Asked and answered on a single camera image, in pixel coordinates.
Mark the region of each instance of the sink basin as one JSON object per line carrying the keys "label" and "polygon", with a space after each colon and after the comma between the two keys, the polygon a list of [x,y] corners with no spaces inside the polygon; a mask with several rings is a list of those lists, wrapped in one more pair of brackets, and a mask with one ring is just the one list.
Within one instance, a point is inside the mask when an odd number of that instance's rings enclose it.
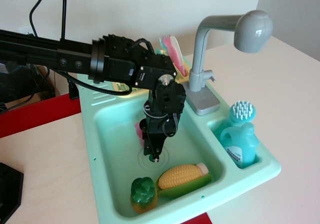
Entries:
{"label": "sink basin", "polygon": [[[86,76],[78,78],[87,83]],[[111,83],[99,84],[110,88]],[[229,106],[196,115],[185,103],[179,129],[167,138],[158,163],[143,155],[135,124],[145,118],[147,94],[120,98],[80,88],[80,102],[88,157],[100,223],[181,223],[277,176],[278,161],[262,143],[255,163],[239,169],[223,149],[213,131],[228,117]],[[211,183],[176,199],[159,197],[156,208],[143,214],[130,205],[131,183],[138,177],[156,180],[171,167],[203,162],[212,175]]]}

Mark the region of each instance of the gray faucet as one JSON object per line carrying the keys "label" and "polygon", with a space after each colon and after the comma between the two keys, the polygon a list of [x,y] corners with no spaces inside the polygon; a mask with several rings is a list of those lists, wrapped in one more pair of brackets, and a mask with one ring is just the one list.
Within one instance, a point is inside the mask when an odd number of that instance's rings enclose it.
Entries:
{"label": "gray faucet", "polygon": [[263,49],[273,31],[273,22],[264,11],[250,11],[245,15],[209,16],[201,21],[195,36],[195,48],[189,82],[184,83],[187,101],[196,114],[204,115],[217,110],[220,101],[206,86],[214,79],[212,70],[203,70],[208,33],[211,29],[234,31],[234,46],[246,53]]}

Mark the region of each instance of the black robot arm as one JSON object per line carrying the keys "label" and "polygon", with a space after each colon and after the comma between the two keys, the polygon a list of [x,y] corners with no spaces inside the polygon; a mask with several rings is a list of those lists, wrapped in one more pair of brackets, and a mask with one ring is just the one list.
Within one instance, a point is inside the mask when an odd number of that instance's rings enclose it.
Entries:
{"label": "black robot arm", "polygon": [[154,161],[159,160],[165,139],[178,130],[185,90],[175,82],[177,73],[170,57],[155,54],[145,39],[133,41],[108,35],[85,44],[0,30],[0,60],[86,74],[95,83],[121,82],[129,87],[148,89],[149,97],[143,108],[146,119],[140,127],[144,154],[152,155]]}

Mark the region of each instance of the blue detergent bottle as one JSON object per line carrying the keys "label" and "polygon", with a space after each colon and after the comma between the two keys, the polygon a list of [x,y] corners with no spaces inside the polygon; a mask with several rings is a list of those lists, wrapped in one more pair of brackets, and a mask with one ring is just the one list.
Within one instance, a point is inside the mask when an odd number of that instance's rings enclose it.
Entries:
{"label": "blue detergent bottle", "polygon": [[259,140],[254,134],[255,126],[247,122],[242,126],[228,127],[221,132],[220,143],[239,168],[254,163]]}

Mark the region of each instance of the blue brush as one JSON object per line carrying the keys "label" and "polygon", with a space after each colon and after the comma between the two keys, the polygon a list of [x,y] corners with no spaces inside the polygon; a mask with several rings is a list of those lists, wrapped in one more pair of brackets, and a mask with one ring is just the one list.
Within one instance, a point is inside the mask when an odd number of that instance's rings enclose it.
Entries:
{"label": "blue brush", "polygon": [[242,126],[251,122],[256,116],[256,110],[249,101],[237,101],[230,107],[228,120],[214,130],[214,135],[219,140],[221,132],[231,126]]}
{"label": "blue brush", "polygon": [[249,101],[238,101],[230,107],[229,118],[234,123],[251,122],[255,116],[255,107]]}

